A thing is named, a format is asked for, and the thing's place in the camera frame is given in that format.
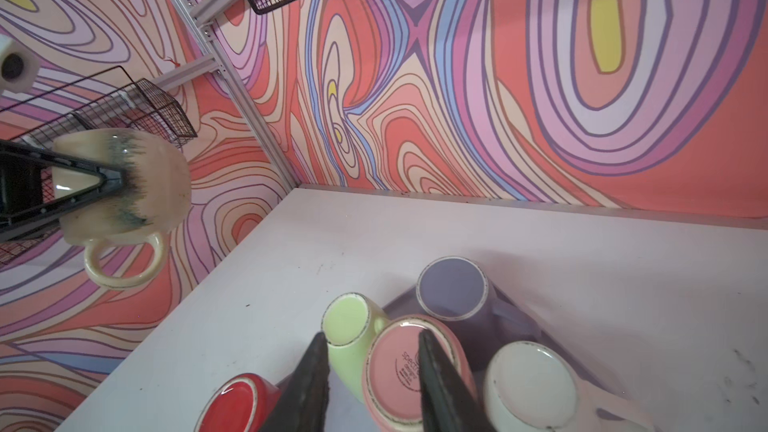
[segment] upside-down mug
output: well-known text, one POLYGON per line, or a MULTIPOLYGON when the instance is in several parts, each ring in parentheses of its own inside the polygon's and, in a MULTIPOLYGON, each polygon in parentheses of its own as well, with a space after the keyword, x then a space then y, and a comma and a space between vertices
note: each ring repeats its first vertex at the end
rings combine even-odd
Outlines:
POLYGON ((535 320, 501 300, 488 276, 464 257, 443 257, 427 265, 418 276, 416 298, 424 312, 456 334, 473 370, 485 369, 505 343, 538 340, 542 334, 535 320), (500 339, 499 319, 514 330, 506 340, 500 339))
POLYGON ((279 398, 280 389, 261 376, 238 375, 210 398, 194 432, 257 432, 279 398))
MULTIPOLYGON (((187 160, 174 146, 148 132, 94 129, 57 137, 53 150, 126 171, 126 187, 59 219, 64 240, 85 246, 85 271, 102 287, 126 289, 154 278, 168 258, 168 232, 187 216, 191 181, 187 160), (132 277, 111 277, 99 264, 101 252, 115 245, 148 243, 149 266, 132 277)), ((65 197, 92 187, 99 178, 68 168, 52 170, 54 195, 65 197)))
POLYGON ((497 432, 654 432, 635 402, 617 397, 576 375, 550 348, 535 342, 505 345, 488 365, 485 413, 497 432), (603 420, 597 409, 623 422, 603 420))
POLYGON ((390 322, 371 344, 362 376, 366 407, 383 432, 423 430, 418 334, 432 331, 473 397, 475 381, 456 336, 440 321, 414 314, 390 322))
POLYGON ((386 313, 363 294, 333 299, 322 315, 328 361, 341 382, 362 402, 362 369, 373 339, 389 323, 386 313))

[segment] metal frame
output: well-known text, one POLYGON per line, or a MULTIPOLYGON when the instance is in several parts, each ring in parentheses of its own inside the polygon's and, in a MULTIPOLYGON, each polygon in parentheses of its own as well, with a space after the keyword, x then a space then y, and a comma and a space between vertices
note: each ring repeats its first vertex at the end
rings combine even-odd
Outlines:
POLYGON ((190 15, 198 27, 202 27, 223 14, 237 0, 201 0, 190 8, 190 15))
POLYGON ((261 148, 275 167, 278 177, 283 183, 286 191, 297 187, 301 182, 293 173, 290 162, 285 157, 283 150, 275 141, 272 132, 269 130, 266 121, 256 109, 254 100, 245 88, 245 84, 235 71, 230 58, 224 52, 221 44, 218 43, 209 26, 202 26, 191 15, 191 11, 196 5, 195 0, 171 0, 174 8, 181 16, 181 19, 187 25, 190 34, 195 38, 197 45, 204 54, 212 54, 220 64, 216 72, 223 79, 226 88, 230 93, 230 98, 234 102, 240 114, 245 119, 248 127, 258 139, 261 148))
POLYGON ((215 72, 220 67, 219 62, 216 60, 214 54, 209 53, 206 56, 202 56, 192 62, 187 62, 182 66, 178 66, 171 72, 166 72, 161 76, 152 79, 152 83, 165 90, 171 90, 180 86, 183 83, 203 75, 206 72, 215 72))

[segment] psychedelic wall mural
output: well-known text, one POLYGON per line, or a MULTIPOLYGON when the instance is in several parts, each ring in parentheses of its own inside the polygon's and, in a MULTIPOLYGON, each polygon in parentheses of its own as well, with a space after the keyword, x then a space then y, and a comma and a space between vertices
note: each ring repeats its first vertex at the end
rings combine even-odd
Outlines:
MULTIPOLYGON (((0 33, 44 61, 35 92, 122 64, 134 78, 158 76, 195 58, 196 48, 167 0, 0 0, 0 33)), ((84 90, 108 90, 89 81, 84 90)), ((51 236, 0 268, 0 430, 53 430, 286 191, 233 103, 212 76, 172 91, 199 137, 184 146, 192 209, 171 233, 165 270, 149 284, 106 291, 83 271, 82 248, 51 236)), ((24 98, 6 95, 3 104, 24 98)), ((0 113, 13 137, 66 112, 56 96, 0 113)), ((150 248, 118 248, 102 260, 113 274, 141 272, 150 248)))
POLYGON ((300 0, 219 37, 305 182, 765 217, 765 8, 300 0))

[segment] table surface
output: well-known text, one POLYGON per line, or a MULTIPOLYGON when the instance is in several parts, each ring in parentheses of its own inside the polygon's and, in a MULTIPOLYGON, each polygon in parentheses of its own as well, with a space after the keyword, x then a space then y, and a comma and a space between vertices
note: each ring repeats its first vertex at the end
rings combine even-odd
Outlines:
POLYGON ((764 430, 768 232, 300 188, 58 430, 192 430, 227 379, 291 372, 334 297, 385 304, 445 255, 664 432, 764 430))

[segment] mug rim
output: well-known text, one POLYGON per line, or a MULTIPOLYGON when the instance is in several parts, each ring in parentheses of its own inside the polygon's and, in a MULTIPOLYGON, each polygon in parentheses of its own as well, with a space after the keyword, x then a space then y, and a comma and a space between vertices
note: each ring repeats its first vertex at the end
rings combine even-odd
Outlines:
POLYGON ((359 292, 345 292, 345 293, 341 294, 339 297, 336 297, 336 298, 334 298, 334 299, 331 301, 331 303, 330 303, 330 304, 328 304, 328 307, 326 307, 326 311, 325 311, 325 312, 322 312, 322 319, 320 320, 320 330, 322 330, 322 332, 323 332, 323 333, 324 333, 324 335, 326 336, 326 342, 328 343, 328 346, 329 346, 329 347, 334 347, 334 348, 342 348, 342 347, 347 347, 348 345, 352 345, 352 344, 354 344, 355 342, 357 342, 357 341, 360 339, 360 337, 362 337, 362 336, 365 334, 365 332, 368 330, 368 327, 369 327, 369 325, 370 325, 370 323, 371 323, 371 315, 372 315, 372 311, 371 311, 371 305, 368 303, 368 297, 366 297, 366 296, 365 296, 365 295, 363 295, 363 294, 360 294, 359 292), (352 340, 351 340, 351 341, 349 341, 349 342, 346 342, 345 344, 334 344, 334 343, 333 343, 333 342, 331 342, 331 340, 328 338, 328 334, 326 334, 326 328, 325 328, 325 323, 326 323, 326 315, 328 315, 328 311, 329 311, 329 310, 331 310, 331 307, 333 307, 333 305, 334 305, 335 303, 337 303, 337 302, 338 302, 339 300, 341 300, 342 298, 344 298, 344 297, 348 297, 348 296, 350 296, 350 297, 356 297, 356 298, 358 298, 358 299, 362 300, 362 302, 363 302, 363 303, 366 305, 366 322, 365 322, 365 324, 362 326, 362 329, 360 330, 360 332, 358 333, 358 335, 356 335, 356 336, 354 337, 354 339, 352 339, 352 340))
POLYGON ((197 418, 197 423, 194 426, 194 432, 199 432, 200 427, 202 427, 203 425, 203 419, 208 413, 208 409, 210 409, 210 406, 216 401, 216 399, 221 397, 221 392, 227 387, 231 386, 232 384, 236 384, 237 382, 245 382, 250 387, 251 392, 254 393, 254 403, 250 409, 250 417, 248 418, 248 424, 245 426, 245 428, 242 431, 242 432, 250 432, 250 428, 251 426, 254 425, 254 420, 256 419, 256 410, 259 407, 259 385, 257 382, 262 380, 263 379, 261 378, 261 376, 252 374, 251 372, 245 372, 244 374, 236 375, 235 377, 227 380, 226 383, 221 387, 217 388, 216 392, 214 392, 214 394, 210 397, 210 399, 208 399, 208 402, 206 403, 205 407, 203 407, 203 410, 200 412, 200 416, 197 418))
POLYGON ((473 261, 469 260, 466 257, 462 257, 460 255, 447 255, 445 257, 436 258, 432 262, 430 262, 424 269, 422 270, 422 273, 418 275, 418 280, 416 281, 416 300, 418 301, 418 304, 431 316, 434 318, 440 319, 443 322, 459 322, 464 321, 473 315, 475 315, 477 312, 480 311, 480 309, 483 308, 486 302, 488 302, 488 295, 489 295, 489 288, 490 283, 488 280, 488 276, 485 275, 485 273, 480 269, 480 266, 475 264, 473 261), (464 262, 467 262, 471 266, 475 268, 475 270, 480 274, 480 277, 483 280, 483 291, 482 291, 482 297, 480 297, 480 301, 475 305, 475 307, 467 312, 464 315, 459 315, 458 317, 447 317, 445 315, 440 315, 431 310, 427 305, 424 303, 424 300, 422 299, 422 278, 424 277, 424 274, 429 270, 431 266, 436 264, 437 262, 447 260, 449 258, 457 258, 459 260, 463 260, 464 262))
POLYGON ((389 423, 394 423, 399 427, 413 427, 413 426, 420 425, 424 422, 424 417, 422 416, 417 420, 406 420, 390 414, 389 412, 384 410, 383 406, 380 405, 371 387, 372 381, 371 381, 371 374, 370 374, 370 371, 371 371, 370 363, 371 363, 371 357, 373 356, 373 349, 379 343, 379 339, 384 337, 385 332, 389 331, 389 329, 400 327, 403 322, 417 322, 417 325, 432 331, 439 341, 443 342, 444 344, 447 344, 448 350, 450 350, 450 354, 451 354, 451 363, 456 368, 456 371, 458 372, 459 377, 461 377, 462 362, 459 360, 458 351, 456 350, 456 347, 451 343, 450 337, 447 336, 447 334, 444 331, 440 330, 440 327, 436 325, 434 321, 431 319, 432 319, 431 317, 427 317, 424 315, 409 314, 393 320, 386 327, 384 327, 384 329, 382 329, 381 332, 379 332, 379 334, 376 336, 376 339, 374 339, 374 341, 371 343, 371 346, 368 349, 368 354, 366 354, 366 363, 363 370, 364 371, 363 377, 365 379, 365 386, 368 394, 365 394, 365 396, 367 396, 366 398, 370 400, 370 402, 376 408, 376 411, 384 418, 384 420, 387 420, 389 423))
POLYGON ((512 410, 510 410, 509 406, 506 404, 506 402, 504 402, 504 399, 502 399, 502 396, 501 396, 501 395, 500 395, 500 393, 498 392, 498 388, 496 387, 496 384, 494 383, 494 380, 491 378, 491 375, 490 375, 490 374, 486 374, 486 376, 485 376, 485 380, 486 380, 486 381, 487 381, 487 380, 490 380, 490 381, 491 381, 491 386, 492 386, 493 395, 494 395, 494 397, 497 399, 497 402, 499 402, 499 403, 500 403, 500 404, 501 404, 501 405, 504 407, 504 410, 505 410, 505 411, 506 411, 508 414, 510 414, 511 416, 513 416, 515 419, 517 419, 517 420, 520 420, 520 421, 521 421, 521 422, 523 422, 525 425, 527 425, 527 426, 529 426, 529 427, 531 427, 531 428, 533 428, 533 429, 535 429, 535 430, 542 430, 542 431, 545 431, 545 430, 562 430, 563 428, 565 428, 565 427, 569 426, 569 425, 570 425, 570 423, 571 423, 571 421, 572 421, 572 420, 573 420, 573 419, 576 417, 576 415, 578 414, 578 410, 579 410, 579 408, 581 408, 581 394, 580 394, 580 391, 579 391, 579 386, 578 386, 578 382, 577 382, 577 379, 576 379, 576 377, 575 377, 575 372, 573 371, 573 369, 572 369, 571 365, 570 365, 568 362, 566 362, 566 361, 565 361, 565 360, 562 358, 562 356, 561 356, 560 354, 558 354, 558 353, 557 353, 557 352, 555 352, 554 350, 550 349, 550 348, 549 348, 549 347, 547 347, 546 345, 540 344, 540 343, 538 343, 538 342, 532 342, 532 341, 515 341, 515 342, 510 342, 509 344, 506 344, 504 347, 500 348, 500 349, 499 349, 499 350, 496 352, 496 354, 494 354, 493 358, 492 358, 492 359, 491 359, 491 361, 488 363, 488 369, 487 369, 487 372, 491 372, 491 371, 492 371, 492 367, 495 365, 495 363, 497 363, 499 360, 501 360, 501 352, 502 352, 504 349, 506 349, 506 348, 512 348, 512 347, 515 347, 515 348, 516 348, 516 347, 521 347, 521 346, 526 346, 526 347, 531 347, 531 346, 533 346, 533 347, 536 347, 537 349, 540 349, 540 351, 542 351, 542 352, 545 352, 546 354, 550 355, 552 358, 554 358, 554 359, 556 359, 557 361, 559 361, 559 362, 560 362, 560 364, 561 364, 561 365, 563 366, 563 368, 565 369, 565 371, 566 371, 566 372, 568 372, 568 377, 571 379, 571 383, 573 384, 573 386, 574 386, 574 390, 576 391, 576 401, 575 401, 575 403, 574 403, 574 409, 573 409, 573 412, 571 413, 571 416, 570 416, 570 417, 569 417, 569 418, 568 418, 568 419, 567 419, 567 420, 566 420, 564 423, 562 423, 562 424, 560 424, 560 425, 557 425, 557 426, 554 426, 554 427, 552 427, 552 426, 548 426, 548 427, 541 427, 541 426, 538 426, 538 425, 535 425, 535 424, 530 424, 530 423, 529 423, 529 422, 527 422, 525 419, 521 418, 521 417, 520 417, 520 416, 518 416, 518 415, 517 415, 515 412, 513 412, 512 410))

